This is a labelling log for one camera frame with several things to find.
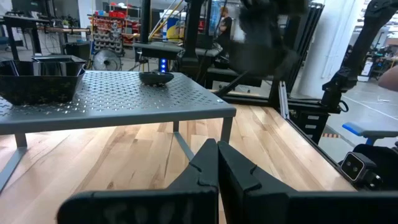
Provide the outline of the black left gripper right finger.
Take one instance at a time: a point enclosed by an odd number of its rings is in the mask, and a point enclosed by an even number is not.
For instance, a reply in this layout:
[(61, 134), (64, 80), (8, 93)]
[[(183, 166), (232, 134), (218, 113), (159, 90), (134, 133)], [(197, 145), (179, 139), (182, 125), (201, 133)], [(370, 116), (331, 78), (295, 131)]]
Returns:
[(298, 191), (227, 142), (218, 150), (228, 224), (398, 224), (398, 192)]

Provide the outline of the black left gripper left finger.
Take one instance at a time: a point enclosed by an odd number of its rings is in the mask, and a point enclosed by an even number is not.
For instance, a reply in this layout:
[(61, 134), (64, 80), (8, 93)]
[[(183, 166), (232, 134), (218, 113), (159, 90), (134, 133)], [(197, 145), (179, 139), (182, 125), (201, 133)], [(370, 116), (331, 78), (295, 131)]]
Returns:
[(207, 139), (165, 189), (87, 191), (66, 199), (57, 224), (216, 224), (218, 145)]

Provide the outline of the black wavy square bowl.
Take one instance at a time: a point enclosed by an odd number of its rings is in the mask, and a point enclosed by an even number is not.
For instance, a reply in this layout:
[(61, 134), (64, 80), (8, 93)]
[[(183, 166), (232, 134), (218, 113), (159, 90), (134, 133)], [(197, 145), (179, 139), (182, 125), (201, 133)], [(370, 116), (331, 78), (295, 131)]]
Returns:
[(85, 74), (76, 62), (0, 62), (0, 97), (12, 105), (66, 103)]

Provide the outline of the grey perforated metal shelf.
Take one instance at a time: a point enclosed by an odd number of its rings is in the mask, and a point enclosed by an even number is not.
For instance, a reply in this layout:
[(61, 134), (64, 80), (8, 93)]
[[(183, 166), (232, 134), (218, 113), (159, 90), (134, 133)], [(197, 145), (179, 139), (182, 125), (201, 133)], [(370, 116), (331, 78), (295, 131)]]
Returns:
[(0, 136), (14, 135), (17, 149), (0, 171), (0, 193), (27, 152), (29, 133), (132, 124), (173, 124), (221, 118), (221, 140), (229, 141), (236, 108), (182, 73), (164, 86), (143, 84), (137, 72), (86, 71), (66, 103), (12, 105), (0, 97)]

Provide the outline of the black round bowl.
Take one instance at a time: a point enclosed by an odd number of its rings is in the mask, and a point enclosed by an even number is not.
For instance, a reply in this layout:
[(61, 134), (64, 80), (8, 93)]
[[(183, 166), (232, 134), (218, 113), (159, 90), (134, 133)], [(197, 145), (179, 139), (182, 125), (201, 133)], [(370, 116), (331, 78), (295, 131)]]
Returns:
[(145, 85), (163, 86), (174, 79), (172, 73), (162, 72), (139, 72), (139, 79)]

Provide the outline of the grey blue padded bench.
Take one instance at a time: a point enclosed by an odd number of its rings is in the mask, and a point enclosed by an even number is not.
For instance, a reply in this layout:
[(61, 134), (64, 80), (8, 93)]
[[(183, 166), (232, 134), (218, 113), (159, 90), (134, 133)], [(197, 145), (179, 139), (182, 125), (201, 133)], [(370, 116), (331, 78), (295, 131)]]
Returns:
[(373, 146), (378, 139), (398, 137), (398, 127), (381, 123), (347, 122), (343, 128), (356, 136), (366, 138), (366, 144)]

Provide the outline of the grey platform with pole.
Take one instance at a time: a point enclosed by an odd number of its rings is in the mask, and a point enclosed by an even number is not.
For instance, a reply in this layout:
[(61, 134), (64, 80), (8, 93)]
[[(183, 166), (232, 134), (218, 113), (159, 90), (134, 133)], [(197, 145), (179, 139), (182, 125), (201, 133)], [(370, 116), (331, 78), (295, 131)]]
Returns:
[(197, 48), (197, 37), (201, 7), (204, 0), (182, 0), (188, 3), (188, 12), (184, 29), (183, 47), (168, 42), (149, 42), (150, 28), (150, 2), (142, 1), (140, 42), (133, 44), (136, 50), (141, 50), (142, 56), (153, 58), (176, 59), (177, 56), (185, 58), (216, 57), (221, 52), (217, 45), (211, 49)]

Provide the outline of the grey floor fan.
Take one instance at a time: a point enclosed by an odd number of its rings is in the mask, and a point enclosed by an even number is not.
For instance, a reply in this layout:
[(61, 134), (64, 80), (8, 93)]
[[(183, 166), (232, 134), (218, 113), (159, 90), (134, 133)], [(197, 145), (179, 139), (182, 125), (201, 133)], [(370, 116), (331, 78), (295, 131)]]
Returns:
[(115, 51), (103, 49), (93, 55), (92, 67), (93, 70), (120, 71), (122, 69), (122, 61)]

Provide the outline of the person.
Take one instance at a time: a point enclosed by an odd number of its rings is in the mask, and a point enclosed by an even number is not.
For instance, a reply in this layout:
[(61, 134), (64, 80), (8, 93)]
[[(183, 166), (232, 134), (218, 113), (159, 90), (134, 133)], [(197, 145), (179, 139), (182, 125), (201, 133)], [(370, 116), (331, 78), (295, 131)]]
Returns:
[(221, 7), (221, 21), (218, 29), (217, 43), (225, 50), (229, 44), (231, 35), (232, 18), (229, 16), (229, 11), (226, 6)]
[(390, 68), (382, 74), (378, 81), (378, 86), (398, 92), (398, 65)]

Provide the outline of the parts bin rack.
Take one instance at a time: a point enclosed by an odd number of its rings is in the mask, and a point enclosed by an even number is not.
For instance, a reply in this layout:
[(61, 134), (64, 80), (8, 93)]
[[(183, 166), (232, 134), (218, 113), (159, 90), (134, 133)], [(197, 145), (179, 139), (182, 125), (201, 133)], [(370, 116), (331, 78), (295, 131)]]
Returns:
[(88, 15), (94, 51), (112, 50), (123, 56), (124, 49), (139, 38), (140, 15), (140, 7), (127, 1), (102, 1), (101, 7)]

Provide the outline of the black computer tower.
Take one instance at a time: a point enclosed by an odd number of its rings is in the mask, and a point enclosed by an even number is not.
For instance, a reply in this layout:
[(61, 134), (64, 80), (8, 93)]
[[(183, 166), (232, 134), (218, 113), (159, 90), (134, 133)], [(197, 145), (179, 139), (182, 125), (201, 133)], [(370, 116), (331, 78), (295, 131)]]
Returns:
[(83, 60), (90, 59), (90, 42), (69, 42), (64, 44), (63, 46), (67, 55), (73, 55)]

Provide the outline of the brown tube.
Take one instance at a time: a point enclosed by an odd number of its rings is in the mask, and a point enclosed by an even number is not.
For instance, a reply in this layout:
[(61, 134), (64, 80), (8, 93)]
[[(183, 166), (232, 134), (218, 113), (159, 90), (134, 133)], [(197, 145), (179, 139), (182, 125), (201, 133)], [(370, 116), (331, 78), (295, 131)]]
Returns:
[(91, 33), (90, 29), (82, 29), (82, 28), (61, 28), (61, 27), (44, 27), (38, 26), (38, 30), (42, 30), (44, 32), (58, 32), (58, 33), (67, 33), (67, 34), (78, 34), (78, 33)]

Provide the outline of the black desk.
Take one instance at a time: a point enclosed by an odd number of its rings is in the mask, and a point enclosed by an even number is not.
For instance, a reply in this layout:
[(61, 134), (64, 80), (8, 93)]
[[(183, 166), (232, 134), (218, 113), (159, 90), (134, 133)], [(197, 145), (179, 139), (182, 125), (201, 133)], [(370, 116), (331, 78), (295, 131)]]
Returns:
[(32, 41), (33, 54), (42, 53), (39, 35), (38, 35), (37, 23), (50, 24), (50, 21), (43, 19), (29, 18), (29, 17), (10, 16), (10, 15), (4, 15), (3, 20), (4, 20), (4, 25), (6, 26), (9, 38), (9, 45), (11, 47), (11, 52), (14, 60), (19, 60), (19, 55), (17, 52), (14, 35), (12, 31), (13, 27), (30, 29), (30, 38)]

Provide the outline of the silver aluminium bracket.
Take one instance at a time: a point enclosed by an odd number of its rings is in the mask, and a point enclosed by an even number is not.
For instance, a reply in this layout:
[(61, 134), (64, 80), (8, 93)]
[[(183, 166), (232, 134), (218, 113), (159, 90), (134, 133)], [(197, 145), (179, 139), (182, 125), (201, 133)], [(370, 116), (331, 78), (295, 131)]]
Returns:
[(289, 119), (289, 105), (287, 98), (287, 91), (285, 87), (285, 81), (279, 82), (279, 106), (280, 106), (280, 115), (284, 119)]

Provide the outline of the black aluminium rig frame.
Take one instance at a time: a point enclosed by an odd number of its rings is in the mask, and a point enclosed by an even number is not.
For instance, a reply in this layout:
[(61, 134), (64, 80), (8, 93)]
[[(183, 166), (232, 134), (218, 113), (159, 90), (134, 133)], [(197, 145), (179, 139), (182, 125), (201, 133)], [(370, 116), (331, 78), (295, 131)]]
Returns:
[[(284, 42), (292, 47), (298, 59), (283, 77), (287, 81), (287, 96), (294, 86), (299, 66), (310, 48), (324, 5), (310, 3), (309, 12), (302, 16), (289, 16), (284, 31)], [(233, 68), (238, 62), (248, 65), (259, 59), (264, 64), (271, 53), (249, 59), (248, 53), (238, 52), (237, 47), (229, 47)], [(251, 50), (252, 53), (263, 53)], [(268, 98), (254, 95), (228, 95), (238, 97), (237, 117), (233, 119), (232, 136), (229, 143), (250, 161), (269, 172), (273, 177), (293, 187), (295, 190), (313, 191), (356, 191), (338, 172), (336, 163), (318, 147), (326, 122), (333, 110), (323, 108), (315, 100), (295, 100), (288, 98), (290, 118), (283, 118), (277, 103), (276, 80)]]

